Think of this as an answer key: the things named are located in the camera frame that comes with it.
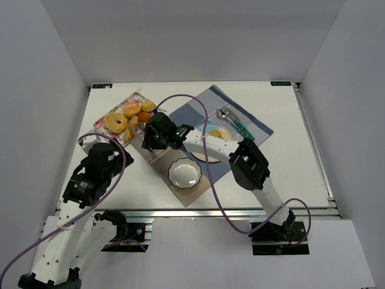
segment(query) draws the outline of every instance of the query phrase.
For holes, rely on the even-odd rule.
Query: glazed donut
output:
[[[145,101],[142,103],[142,111],[145,113],[149,113],[153,111],[155,108],[155,104],[152,101]]]
[[[110,113],[104,118],[106,128],[114,134],[120,134],[127,128],[127,118],[122,113]]]
[[[130,104],[127,104],[124,107],[123,114],[125,115],[125,117],[130,119],[131,117],[138,115],[140,113],[141,109],[142,109],[142,107],[140,104],[138,104],[136,102],[132,102]]]

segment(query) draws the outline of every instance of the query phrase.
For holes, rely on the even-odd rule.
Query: blue placemat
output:
[[[258,146],[273,134],[271,128],[257,120],[252,114],[230,99],[215,85],[202,92],[197,98],[205,105],[209,114],[209,121],[227,128],[231,132],[234,140],[242,140],[243,137],[239,135],[231,125],[217,117],[217,108],[227,106],[234,111],[241,122],[254,136],[255,143]],[[196,127],[205,121],[205,113],[200,104],[192,99],[176,111],[172,112],[170,114],[170,119],[177,126],[187,124]],[[205,162],[198,160],[190,153],[187,153],[187,157],[196,160],[202,168],[202,173],[207,177],[208,174]],[[221,162],[211,163],[210,170],[213,181],[217,182],[222,176],[230,171],[230,166]]]

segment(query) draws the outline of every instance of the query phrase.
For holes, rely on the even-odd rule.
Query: plate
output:
[[[204,123],[201,123],[195,129],[198,129],[200,132],[203,132],[203,126],[204,125],[205,125]],[[209,122],[207,124],[206,133],[208,134],[209,132],[211,132],[211,131],[213,131],[215,129],[221,133],[222,138],[224,140],[233,140],[233,136],[231,135],[231,132],[227,128],[225,128],[224,126],[221,126],[221,125],[219,125],[217,123],[214,123],[214,122]],[[203,154],[198,154],[196,152],[193,152],[192,155],[194,157],[196,157],[200,161],[206,161],[205,155],[203,155]],[[217,161],[218,160],[216,158],[209,157],[209,162],[210,163],[215,163]]]

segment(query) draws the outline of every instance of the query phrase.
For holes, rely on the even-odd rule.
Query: donut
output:
[[[140,114],[138,114],[138,118],[139,118],[139,121],[140,122],[149,122],[150,118],[152,117],[152,114],[150,113],[144,113],[144,112],[141,112]]]
[[[125,115],[125,117],[130,119],[133,116],[137,116],[141,112],[141,109],[142,109],[142,107],[140,104],[138,104],[136,102],[132,102],[130,104],[127,104],[124,107],[123,114]]]
[[[120,134],[127,128],[127,118],[122,113],[110,113],[104,118],[106,128],[114,134]]]
[[[145,113],[149,113],[153,111],[155,108],[155,104],[152,101],[145,101],[142,103],[142,111]]]
[[[213,129],[211,132],[209,132],[209,135],[211,135],[213,137],[222,138],[221,133],[219,131],[217,131],[216,129]]]

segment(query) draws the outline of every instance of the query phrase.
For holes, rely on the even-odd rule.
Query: spoon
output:
[[[235,123],[233,123],[231,120],[229,120],[226,116],[226,113],[224,113],[221,109],[217,109],[217,117],[220,119],[220,120],[224,120],[225,122],[227,122],[229,125],[231,125],[238,134],[242,135],[242,132],[241,130],[235,125]]]

